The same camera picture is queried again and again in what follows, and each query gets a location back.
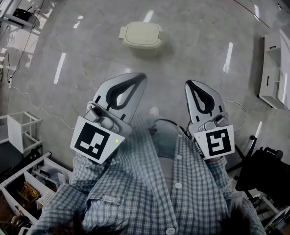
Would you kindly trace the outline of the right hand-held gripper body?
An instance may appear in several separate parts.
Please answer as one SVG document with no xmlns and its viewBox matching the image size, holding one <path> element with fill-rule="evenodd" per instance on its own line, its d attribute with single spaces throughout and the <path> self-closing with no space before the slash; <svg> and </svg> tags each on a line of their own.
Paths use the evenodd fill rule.
<svg viewBox="0 0 290 235">
<path fill-rule="evenodd" d="M 193 143 L 202 159 L 209 160 L 235 152 L 234 127 L 228 122 L 228 114 L 192 123 L 188 127 Z"/>
</svg>

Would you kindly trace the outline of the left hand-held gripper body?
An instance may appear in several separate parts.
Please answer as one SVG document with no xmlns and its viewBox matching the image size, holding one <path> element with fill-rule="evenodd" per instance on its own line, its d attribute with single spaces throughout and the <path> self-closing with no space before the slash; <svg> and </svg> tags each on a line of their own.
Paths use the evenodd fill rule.
<svg viewBox="0 0 290 235">
<path fill-rule="evenodd" d="M 88 102 L 86 114 L 77 119 L 70 148 L 95 163 L 106 162 L 132 132 L 126 117 Z"/>
</svg>

